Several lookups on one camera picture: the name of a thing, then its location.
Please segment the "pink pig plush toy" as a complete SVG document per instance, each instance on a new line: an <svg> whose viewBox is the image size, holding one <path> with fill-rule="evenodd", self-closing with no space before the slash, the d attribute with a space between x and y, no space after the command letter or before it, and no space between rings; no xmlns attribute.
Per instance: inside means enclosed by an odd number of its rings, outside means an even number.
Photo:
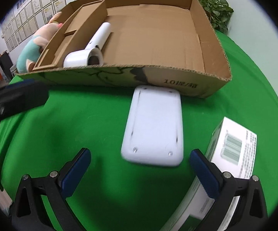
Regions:
<svg viewBox="0 0 278 231"><path fill-rule="evenodd" d="M53 36L62 27L62 23L58 22L58 18L62 12L56 13L47 24L39 28L25 45L21 51L16 69L19 74L31 72L35 67L42 51L48 45Z"/></svg>

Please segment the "white green printed carton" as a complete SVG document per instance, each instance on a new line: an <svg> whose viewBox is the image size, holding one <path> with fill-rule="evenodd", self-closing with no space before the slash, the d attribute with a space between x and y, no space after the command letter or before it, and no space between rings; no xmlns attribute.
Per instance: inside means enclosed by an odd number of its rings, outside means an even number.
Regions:
<svg viewBox="0 0 278 231"><path fill-rule="evenodd" d="M253 174L257 134L224 117L212 137L205 157L221 172L249 179ZM214 204L195 178L180 205L161 230L194 230Z"/></svg>

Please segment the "narrow cardboard box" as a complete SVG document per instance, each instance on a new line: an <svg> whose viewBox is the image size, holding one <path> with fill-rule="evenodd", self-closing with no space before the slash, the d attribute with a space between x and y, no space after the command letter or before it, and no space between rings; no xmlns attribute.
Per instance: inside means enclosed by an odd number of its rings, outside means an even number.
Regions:
<svg viewBox="0 0 278 231"><path fill-rule="evenodd" d="M63 67L66 56L84 49L107 15L105 0L66 5L58 18L63 25L43 50L33 71Z"/></svg>

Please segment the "white handheld lint remover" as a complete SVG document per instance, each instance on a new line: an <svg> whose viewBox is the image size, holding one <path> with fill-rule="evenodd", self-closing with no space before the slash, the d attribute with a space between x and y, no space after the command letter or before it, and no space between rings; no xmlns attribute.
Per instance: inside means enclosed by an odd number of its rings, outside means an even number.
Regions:
<svg viewBox="0 0 278 231"><path fill-rule="evenodd" d="M104 64L104 57L101 50L110 34L111 23L104 22L84 49L71 52L66 56L63 67L102 66Z"/></svg>

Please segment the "white plastic device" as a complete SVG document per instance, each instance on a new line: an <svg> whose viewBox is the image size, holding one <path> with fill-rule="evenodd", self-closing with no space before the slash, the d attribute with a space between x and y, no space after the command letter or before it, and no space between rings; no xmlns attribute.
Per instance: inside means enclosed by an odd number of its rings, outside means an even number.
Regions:
<svg viewBox="0 0 278 231"><path fill-rule="evenodd" d="M180 93L171 88L135 88L121 146L128 162L176 167L183 161Z"/></svg>

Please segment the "black cabinet in background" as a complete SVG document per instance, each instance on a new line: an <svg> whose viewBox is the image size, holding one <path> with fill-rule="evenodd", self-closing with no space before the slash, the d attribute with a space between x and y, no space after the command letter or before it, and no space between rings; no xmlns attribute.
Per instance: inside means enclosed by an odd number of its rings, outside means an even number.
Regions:
<svg viewBox="0 0 278 231"><path fill-rule="evenodd" d="M8 52L4 51L2 54L0 54L0 67L9 81L13 79L13 75L10 70L12 66L13 62L10 59Z"/></svg>

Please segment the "green tablecloth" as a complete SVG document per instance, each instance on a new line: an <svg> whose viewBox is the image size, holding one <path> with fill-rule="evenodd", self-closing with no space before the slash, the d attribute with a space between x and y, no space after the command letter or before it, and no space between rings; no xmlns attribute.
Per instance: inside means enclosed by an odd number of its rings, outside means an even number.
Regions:
<svg viewBox="0 0 278 231"><path fill-rule="evenodd" d="M184 159L178 167L133 164L121 157L133 88L53 87L46 105L0 124L2 185L14 198L22 175L46 176L85 147L92 160L68 203L87 230L160 230L194 180L188 158L207 150L224 117L257 134L254 165L268 212L278 205L278 97L234 41L218 38L232 80L206 99L182 101Z"/></svg>

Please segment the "large shallow cardboard tray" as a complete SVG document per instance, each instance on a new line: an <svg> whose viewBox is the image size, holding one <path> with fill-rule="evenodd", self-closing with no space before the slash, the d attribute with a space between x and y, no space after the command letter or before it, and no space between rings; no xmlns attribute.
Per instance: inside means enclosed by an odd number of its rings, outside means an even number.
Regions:
<svg viewBox="0 0 278 231"><path fill-rule="evenodd" d="M198 98L209 97L231 81L228 59L198 0L105 0L105 4L104 22L111 23L111 34L101 50L102 66L17 74L55 85L155 85Z"/></svg>

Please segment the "right potted green plant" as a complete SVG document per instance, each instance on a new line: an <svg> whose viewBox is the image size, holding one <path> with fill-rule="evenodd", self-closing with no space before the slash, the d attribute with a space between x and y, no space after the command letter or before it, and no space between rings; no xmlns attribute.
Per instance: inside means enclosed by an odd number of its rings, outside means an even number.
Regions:
<svg viewBox="0 0 278 231"><path fill-rule="evenodd" d="M214 30L228 34L228 25L234 10L227 0L198 0Z"/></svg>

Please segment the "framed certificates on wall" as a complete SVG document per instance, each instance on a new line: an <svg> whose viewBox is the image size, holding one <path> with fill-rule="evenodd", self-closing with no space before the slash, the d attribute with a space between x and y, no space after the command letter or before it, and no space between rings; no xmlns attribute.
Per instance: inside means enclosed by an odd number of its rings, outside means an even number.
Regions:
<svg viewBox="0 0 278 231"><path fill-rule="evenodd" d="M18 47L65 6L66 0L19 0L1 23L7 50Z"/></svg>

